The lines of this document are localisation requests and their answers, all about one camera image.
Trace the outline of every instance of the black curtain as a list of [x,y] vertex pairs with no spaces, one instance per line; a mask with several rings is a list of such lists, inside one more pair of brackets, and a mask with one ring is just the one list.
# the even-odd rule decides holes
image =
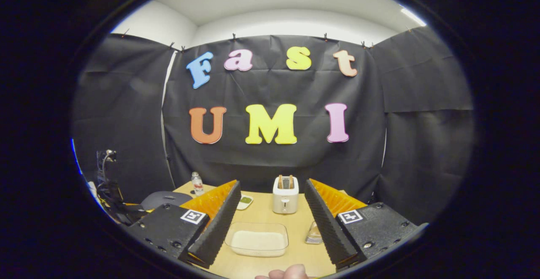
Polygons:
[[106,175],[127,203],[173,190],[162,144],[163,86],[173,50],[139,37],[109,35],[79,77],[73,142],[81,170],[96,182],[96,151],[117,151]]
[[474,115],[465,75],[428,27],[372,49],[382,83],[386,150],[375,194],[416,224],[430,222],[469,162]]
[[[290,70],[287,50],[305,46],[312,66]],[[233,50],[253,52],[253,68],[229,71],[224,68]],[[355,56],[355,77],[341,73],[334,52],[347,50]],[[210,81],[193,89],[189,62],[210,51]],[[176,185],[189,181],[192,171],[203,181],[220,185],[232,179],[248,191],[271,192],[279,174],[295,175],[303,190],[305,179],[313,178],[350,195],[368,200],[380,173],[384,148],[382,87],[376,65],[368,50],[347,42],[297,35],[265,35],[204,44],[178,53],[168,79],[163,117],[170,167]],[[347,105],[346,132],[349,141],[329,143],[329,103]],[[295,104],[294,133],[297,143],[246,144],[249,114],[246,107],[262,104],[272,117],[281,104]],[[213,129],[210,108],[224,106],[223,134],[215,144],[195,142],[190,133],[189,109],[207,109],[203,129]]]

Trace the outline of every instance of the white wall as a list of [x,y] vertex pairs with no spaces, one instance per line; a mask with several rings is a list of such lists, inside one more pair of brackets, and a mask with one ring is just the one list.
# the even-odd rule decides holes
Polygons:
[[176,10],[160,2],[150,1],[125,18],[112,33],[135,35],[170,45],[191,46],[197,26]]
[[267,10],[226,17],[201,25],[191,46],[254,35],[309,35],[339,39],[367,46],[397,32],[361,18],[317,10]]

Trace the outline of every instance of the ceiling light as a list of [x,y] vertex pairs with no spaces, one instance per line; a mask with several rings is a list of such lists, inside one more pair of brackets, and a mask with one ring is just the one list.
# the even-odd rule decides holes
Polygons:
[[410,19],[417,22],[422,27],[426,25],[426,23],[422,21],[422,19],[418,18],[416,15],[414,15],[411,11],[407,10],[406,8],[401,9],[401,12],[403,12],[403,14],[407,15]]

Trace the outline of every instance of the wooden table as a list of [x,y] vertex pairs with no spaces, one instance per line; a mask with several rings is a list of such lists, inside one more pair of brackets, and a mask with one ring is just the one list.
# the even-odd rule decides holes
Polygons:
[[[215,187],[204,185],[206,191]],[[182,192],[192,197],[191,182],[182,185],[176,192]],[[280,223],[287,228],[289,246],[281,257],[262,258],[235,254],[223,243],[214,264],[209,271],[230,279],[254,279],[256,275],[268,276],[273,269],[285,270],[292,264],[302,263],[308,276],[324,276],[335,273],[335,266],[330,262],[324,244],[307,244],[305,236],[313,223],[313,216],[305,200],[304,194],[299,194],[298,211],[290,215],[275,214],[272,211],[272,194],[262,192],[242,191],[242,194],[253,197],[253,202],[245,210],[237,210],[234,222]]]

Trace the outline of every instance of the plastic bottle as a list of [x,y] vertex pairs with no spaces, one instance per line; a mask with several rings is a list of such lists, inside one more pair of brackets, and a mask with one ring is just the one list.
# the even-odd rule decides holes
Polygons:
[[201,179],[199,173],[196,171],[191,173],[191,183],[193,183],[193,190],[195,191],[195,195],[197,197],[204,194],[203,179]]

